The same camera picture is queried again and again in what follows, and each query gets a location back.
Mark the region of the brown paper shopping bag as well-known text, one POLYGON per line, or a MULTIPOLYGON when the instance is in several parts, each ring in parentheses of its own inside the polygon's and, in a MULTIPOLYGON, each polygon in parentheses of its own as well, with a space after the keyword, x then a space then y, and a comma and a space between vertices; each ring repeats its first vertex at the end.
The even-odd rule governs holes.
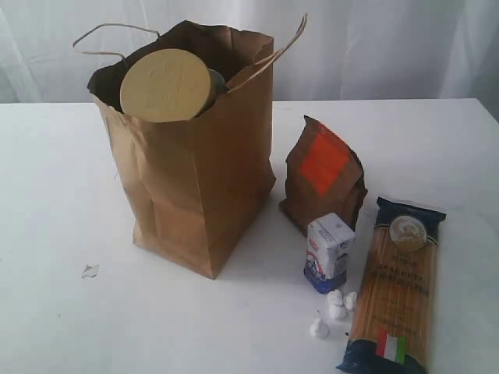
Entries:
POLYGON ((185 20, 93 72, 87 89, 135 217, 137 246, 210 279, 221 272, 274 187, 273 65, 284 53, 266 34, 185 20), (223 76, 228 92, 190 120, 125 114, 125 74, 167 48, 195 54, 223 76))

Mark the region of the small white blue carton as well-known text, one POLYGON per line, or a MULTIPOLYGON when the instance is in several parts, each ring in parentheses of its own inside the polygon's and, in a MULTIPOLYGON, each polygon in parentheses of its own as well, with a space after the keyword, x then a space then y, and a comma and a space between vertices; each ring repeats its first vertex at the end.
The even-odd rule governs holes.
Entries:
POLYGON ((346 282, 349 252, 355 238, 355 232, 336 213, 308 224, 303 272, 320 294, 327 294, 346 282))

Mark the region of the clear jar gold lid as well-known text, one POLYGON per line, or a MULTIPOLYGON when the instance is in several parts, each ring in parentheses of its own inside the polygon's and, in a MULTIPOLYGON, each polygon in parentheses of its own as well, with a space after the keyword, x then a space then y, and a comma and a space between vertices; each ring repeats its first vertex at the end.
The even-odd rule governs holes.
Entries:
POLYGON ((225 79, 195 54, 167 48, 139 59, 120 86, 122 111, 147 122, 195 118, 228 92, 225 79))

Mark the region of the spaghetti packet dark blue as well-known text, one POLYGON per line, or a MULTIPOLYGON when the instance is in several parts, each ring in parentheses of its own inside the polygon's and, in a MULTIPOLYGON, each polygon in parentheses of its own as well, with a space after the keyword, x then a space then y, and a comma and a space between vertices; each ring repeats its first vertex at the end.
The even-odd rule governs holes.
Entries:
POLYGON ((426 373, 445 213, 378 198, 345 353, 347 373, 426 373))

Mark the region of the brown pouch orange label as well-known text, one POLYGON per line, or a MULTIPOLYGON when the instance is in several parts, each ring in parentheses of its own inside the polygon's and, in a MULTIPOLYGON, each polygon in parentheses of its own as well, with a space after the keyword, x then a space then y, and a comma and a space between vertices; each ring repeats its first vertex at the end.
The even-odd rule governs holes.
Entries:
POLYGON ((285 198, 280 210, 302 235, 309 223, 329 213, 354 229, 367 195, 362 163, 323 123, 307 115, 304 120, 303 131, 285 160, 285 198))

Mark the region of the white crumpled lump upper left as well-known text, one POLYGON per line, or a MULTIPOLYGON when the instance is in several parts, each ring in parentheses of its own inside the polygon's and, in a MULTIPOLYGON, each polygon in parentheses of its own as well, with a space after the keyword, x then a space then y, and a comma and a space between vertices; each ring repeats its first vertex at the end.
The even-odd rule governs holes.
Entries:
POLYGON ((343 295, 339 289, 330 291, 327 294, 327 304, 330 309, 343 307, 343 295))

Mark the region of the white crumpled lump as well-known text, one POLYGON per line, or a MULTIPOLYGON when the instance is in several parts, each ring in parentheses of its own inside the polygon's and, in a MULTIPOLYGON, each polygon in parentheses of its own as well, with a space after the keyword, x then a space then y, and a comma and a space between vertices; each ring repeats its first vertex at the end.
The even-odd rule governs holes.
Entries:
POLYGON ((356 309, 358 294, 355 291, 351 291, 348 294, 343 296, 343 305, 344 307, 352 312, 356 309))
POLYGON ((330 309, 343 307, 343 295, 339 289, 330 291, 327 294, 327 304, 330 309))
POLYGON ((347 309, 343 305, 331 304, 328 306, 328 312, 333 320, 343 320, 348 315, 347 309))
POLYGON ((310 335, 316 339, 325 339, 330 333, 328 325, 320 317, 311 323, 309 331, 310 335))

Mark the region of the white crumpled lump right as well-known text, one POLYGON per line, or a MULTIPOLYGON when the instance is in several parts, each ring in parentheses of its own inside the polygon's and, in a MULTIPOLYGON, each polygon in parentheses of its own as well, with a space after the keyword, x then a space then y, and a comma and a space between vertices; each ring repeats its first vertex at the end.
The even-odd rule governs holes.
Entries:
POLYGON ((351 291, 348 294, 343 296, 343 305, 344 307, 352 312, 356 309, 358 294, 355 291, 351 291))

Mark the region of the white crumpled lump middle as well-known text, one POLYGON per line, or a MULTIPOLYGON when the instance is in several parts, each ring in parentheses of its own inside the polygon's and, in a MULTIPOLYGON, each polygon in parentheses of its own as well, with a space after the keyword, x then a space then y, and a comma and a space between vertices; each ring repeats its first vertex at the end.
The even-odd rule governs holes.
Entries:
POLYGON ((343 305, 331 304, 328 306, 328 312, 333 320, 343 320, 348 315, 347 309, 343 305))

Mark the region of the white crumpled lump lower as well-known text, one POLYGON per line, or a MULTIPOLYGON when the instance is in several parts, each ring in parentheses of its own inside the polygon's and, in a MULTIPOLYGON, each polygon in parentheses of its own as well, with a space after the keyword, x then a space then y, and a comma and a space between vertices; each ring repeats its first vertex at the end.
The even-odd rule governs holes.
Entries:
POLYGON ((320 317, 311 323, 309 331, 310 335, 316 339, 325 339, 330 333, 328 325, 320 317))

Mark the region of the clear plastic scrap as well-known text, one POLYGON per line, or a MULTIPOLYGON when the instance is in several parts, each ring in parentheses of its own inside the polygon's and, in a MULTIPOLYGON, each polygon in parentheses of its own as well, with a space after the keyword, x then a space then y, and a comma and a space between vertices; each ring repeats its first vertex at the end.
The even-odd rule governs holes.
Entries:
POLYGON ((94 264, 94 265, 89 265, 87 264, 85 268, 83 269, 83 272, 81 274, 82 279, 86 278, 94 278, 98 275, 99 272, 99 265, 94 264))

